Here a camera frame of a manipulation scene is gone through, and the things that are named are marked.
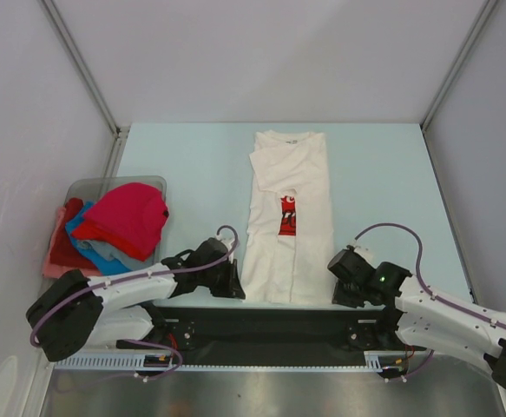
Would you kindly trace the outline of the white t-shirt with red print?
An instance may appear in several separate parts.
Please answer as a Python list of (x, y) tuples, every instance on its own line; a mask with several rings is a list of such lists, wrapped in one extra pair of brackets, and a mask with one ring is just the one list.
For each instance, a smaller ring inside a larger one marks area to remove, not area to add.
[(328, 306), (335, 254), (326, 136), (258, 132), (241, 285), (250, 302)]

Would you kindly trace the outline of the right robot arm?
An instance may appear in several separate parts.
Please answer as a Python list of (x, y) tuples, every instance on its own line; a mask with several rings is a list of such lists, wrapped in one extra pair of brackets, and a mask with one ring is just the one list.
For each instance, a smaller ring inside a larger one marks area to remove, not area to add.
[(333, 303), (381, 307), (372, 336), (382, 348), (425, 348), (487, 372), (506, 390), (506, 313), (424, 287), (409, 270), (384, 261), (374, 268), (354, 247), (338, 252)]

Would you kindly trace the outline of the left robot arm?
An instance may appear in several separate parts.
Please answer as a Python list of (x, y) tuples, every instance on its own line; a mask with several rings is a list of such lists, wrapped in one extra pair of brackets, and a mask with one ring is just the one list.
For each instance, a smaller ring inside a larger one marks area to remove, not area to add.
[(85, 276), (72, 269), (31, 305), (26, 319), (30, 344), (51, 362), (87, 346), (125, 341), (130, 347), (161, 345), (167, 327), (151, 302), (206, 288), (217, 298), (243, 300), (237, 261), (238, 238), (205, 240), (144, 269), (118, 275)]

